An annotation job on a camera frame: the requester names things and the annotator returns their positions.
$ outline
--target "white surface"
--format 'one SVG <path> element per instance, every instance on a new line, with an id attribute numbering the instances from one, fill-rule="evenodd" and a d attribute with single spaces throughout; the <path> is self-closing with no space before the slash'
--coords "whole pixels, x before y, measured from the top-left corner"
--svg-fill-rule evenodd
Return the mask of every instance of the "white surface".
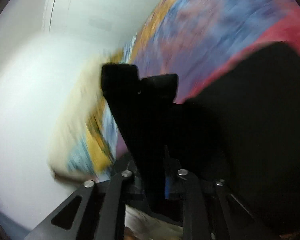
<path id="1" fill-rule="evenodd" d="M 0 211 L 26 228 L 35 227 L 74 189 L 53 180 L 48 141 L 82 63 L 103 49 L 38 35 L 0 77 Z"/>
<path id="2" fill-rule="evenodd" d="M 56 0 L 58 35 L 40 33 L 44 0 L 9 2 L 0 15 L 1 212 L 32 229 L 72 192 L 46 163 L 62 104 L 83 62 L 130 39 L 158 1 Z"/>

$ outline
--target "silver screw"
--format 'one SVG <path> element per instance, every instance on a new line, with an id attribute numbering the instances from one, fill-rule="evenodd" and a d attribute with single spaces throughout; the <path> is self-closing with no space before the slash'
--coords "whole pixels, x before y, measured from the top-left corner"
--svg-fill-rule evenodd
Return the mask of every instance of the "silver screw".
<path id="1" fill-rule="evenodd" d="M 130 177 L 132 175 L 132 171 L 123 171 L 121 172 L 121 175 L 123 177 Z"/>
<path id="2" fill-rule="evenodd" d="M 84 182 L 83 184 L 85 187 L 92 187 L 94 185 L 94 181 L 93 180 L 87 180 Z"/>
<path id="3" fill-rule="evenodd" d="M 223 186 L 225 184 L 224 179 L 219 179 L 216 181 L 217 186 Z"/>
<path id="4" fill-rule="evenodd" d="M 185 169 L 180 169 L 180 170 L 178 170 L 178 174 L 180 176 L 186 176 L 186 175 L 188 175 L 188 171 Z"/>

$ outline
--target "triangular cutout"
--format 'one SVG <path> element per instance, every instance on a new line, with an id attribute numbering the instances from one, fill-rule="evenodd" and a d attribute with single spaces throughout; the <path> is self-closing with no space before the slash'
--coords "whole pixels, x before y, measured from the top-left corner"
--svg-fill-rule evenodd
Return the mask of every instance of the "triangular cutout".
<path id="1" fill-rule="evenodd" d="M 81 200 L 81 196 L 76 196 L 51 220 L 52 225 L 69 230 L 72 227 L 72 223 L 80 206 Z"/>

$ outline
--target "multicolored blanket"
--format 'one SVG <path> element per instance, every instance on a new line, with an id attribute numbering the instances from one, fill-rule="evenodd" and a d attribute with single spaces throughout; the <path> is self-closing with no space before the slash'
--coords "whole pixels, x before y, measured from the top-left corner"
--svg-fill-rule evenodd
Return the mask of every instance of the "multicolored blanket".
<path id="1" fill-rule="evenodd" d="M 141 77 L 177 73 L 176 102 L 182 103 L 273 41 L 286 41 L 300 53 L 300 7 L 294 0 L 162 0 L 110 61 L 137 65 Z M 103 174 L 127 151 L 107 104 L 97 105 L 82 147 L 70 155 L 70 169 Z M 80 154 L 85 161 L 76 161 Z"/>

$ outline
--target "tiled floor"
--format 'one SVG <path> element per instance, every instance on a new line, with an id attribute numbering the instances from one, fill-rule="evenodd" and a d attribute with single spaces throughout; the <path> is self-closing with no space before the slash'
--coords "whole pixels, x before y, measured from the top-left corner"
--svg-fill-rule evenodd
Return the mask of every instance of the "tiled floor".
<path id="1" fill-rule="evenodd" d="M 160 0 L 55 0 L 51 32 L 122 46 Z"/>

